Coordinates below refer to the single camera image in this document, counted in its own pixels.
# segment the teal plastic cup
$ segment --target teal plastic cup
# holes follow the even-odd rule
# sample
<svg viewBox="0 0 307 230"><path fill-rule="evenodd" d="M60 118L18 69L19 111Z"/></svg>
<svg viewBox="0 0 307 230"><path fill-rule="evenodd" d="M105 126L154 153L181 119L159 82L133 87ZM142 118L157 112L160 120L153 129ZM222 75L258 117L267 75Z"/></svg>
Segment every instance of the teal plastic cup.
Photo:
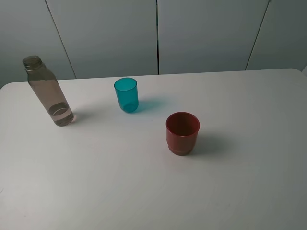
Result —
<svg viewBox="0 0 307 230"><path fill-rule="evenodd" d="M114 84L119 106L126 113L135 111L139 106L137 85L133 78L121 78Z"/></svg>

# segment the bottle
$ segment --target bottle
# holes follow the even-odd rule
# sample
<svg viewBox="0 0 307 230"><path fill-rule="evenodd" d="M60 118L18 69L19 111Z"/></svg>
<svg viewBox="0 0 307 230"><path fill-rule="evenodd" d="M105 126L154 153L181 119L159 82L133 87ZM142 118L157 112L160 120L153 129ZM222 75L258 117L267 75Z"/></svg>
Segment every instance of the bottle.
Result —
<svg viewBox="0 0 307 230"><path fill-rule="evenodd" d="M39 56L23 59L28 83L57 126L66 126L73 121L73 113L65 99L54 74Z"/></svg>

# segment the table surface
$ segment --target table surface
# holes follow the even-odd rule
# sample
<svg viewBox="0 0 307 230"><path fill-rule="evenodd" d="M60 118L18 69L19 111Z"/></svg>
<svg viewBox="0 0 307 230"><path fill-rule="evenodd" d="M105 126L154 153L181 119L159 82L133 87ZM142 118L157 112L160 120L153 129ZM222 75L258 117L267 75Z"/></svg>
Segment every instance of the table surface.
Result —
<svg viewBox="0 0 307 230"><path fill-rule="evenodd" d="M307 229L307 78L294 69L63 80L76 115L58 127L26 82L0 90L1 230ZM166 144L177 111L195 149Z"/></svg>

